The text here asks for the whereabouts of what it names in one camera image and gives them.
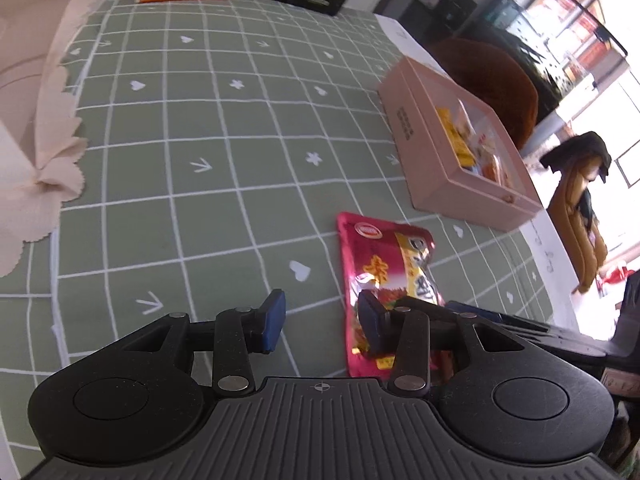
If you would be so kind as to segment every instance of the red snack bag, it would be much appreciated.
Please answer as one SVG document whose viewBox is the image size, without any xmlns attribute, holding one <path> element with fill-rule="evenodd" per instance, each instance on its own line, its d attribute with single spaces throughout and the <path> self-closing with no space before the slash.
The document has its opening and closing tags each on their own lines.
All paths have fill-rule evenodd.
<svg viewBox="0 0 640 480">
<path fill-rule="evenodd" d="M 372 290 L 385 308 L 403 296 L 442 304 L 425 269 L 435 243 L 427 229 L 353 213 L 338 215 L 346 295 L 347 364 L 352 377 L 389 377 L 393 356 L 367 356 L 369 344 L 358 322 L 357 299 Z"/>
</svg>

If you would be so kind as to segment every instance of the yellow snack package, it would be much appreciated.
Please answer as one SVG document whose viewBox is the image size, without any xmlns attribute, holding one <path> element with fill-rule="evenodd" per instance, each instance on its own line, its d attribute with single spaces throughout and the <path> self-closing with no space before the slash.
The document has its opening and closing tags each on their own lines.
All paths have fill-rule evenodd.
<svg viewBox="0 0 640 480">
<path fill-rule="evenodd" d="M 440 122 L 442 122 L 442 126 L 447 133 L 447 137 L 449 137 L 449 142 L 451 143 L 453 150 L 456 152 L 456 156 L 458 158 L 458 162 L 460 166 L 463 168 L 471 168 L 476 165 L 476 158 L 471 153 L 471 150 L 466 145 L 466 142 L 460 135 L 457 128 L 453 125 L 451 121 L 451 111 L 448 108 L 437 108 L 438 117 L 440 118 Z"/>
</svg>

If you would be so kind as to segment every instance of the metal rivet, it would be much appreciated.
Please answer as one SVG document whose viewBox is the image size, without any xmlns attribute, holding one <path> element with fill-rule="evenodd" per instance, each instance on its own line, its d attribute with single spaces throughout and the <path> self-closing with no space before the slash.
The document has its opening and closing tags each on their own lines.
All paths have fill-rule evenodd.
<svg viewBox="0 0 640 480">
<path fill-rule="evenodd" d="M 239 375 L 228 375 L 218 381 L 218 387 L 226 392 L 240 392 L 249 386 L 249 381 Z"/>
<path fill-rule="evenodd" d="M 396 388 L 400 388 L 406 392 L 415 392 L 423 389 L 427 385 L 422 377 L 415 375 L 401 375 L 394 381 L 394 384 Z"/>
</svg>

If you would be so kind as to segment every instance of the table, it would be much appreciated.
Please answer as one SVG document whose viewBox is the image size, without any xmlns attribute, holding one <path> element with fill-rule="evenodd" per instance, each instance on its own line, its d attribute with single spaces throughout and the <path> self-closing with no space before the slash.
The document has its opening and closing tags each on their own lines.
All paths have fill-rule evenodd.
<svg viewBox="0 0 640 480">
<path fill-rule="evenodd" d="M 169 312 L 213 319 L 282 288 L 286 325 L 252 356 L 257 382 L 343 376 L 344 210 L 429 229 L 446 300 L 571 324 L 546 213 L 505 234 L 411 206 L 376 88 L 401 51 L 440 70 L 412 41 L 370 13 L 268 0 L 107 0 L 89 17 L 63 61 L 85 192 L 0 280 L 0 464 L 24 474 L 42 458 L 37 384 Z M 210 356 L 193 376 L 210 382 Z"/>
</svg>

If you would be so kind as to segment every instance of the pink storage box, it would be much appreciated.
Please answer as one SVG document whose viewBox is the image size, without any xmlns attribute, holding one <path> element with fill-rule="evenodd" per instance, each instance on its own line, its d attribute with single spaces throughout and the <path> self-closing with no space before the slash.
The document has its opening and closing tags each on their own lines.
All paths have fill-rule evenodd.
<svg viewBox="0 0 640 480">
<path fill-rule="evenodd" d="M 378 89 L 394 135 L 414 207 L 501 231 L 517 229 L 542 204 L 518 150 L 493 109 L 451 79 L 409 57 L 391 69 Z M 455 112 L 458 100 L 477 133 L 494 133 L 497 155 L 513 189 L 458 163 L 436 108 Z"/>
</svg>

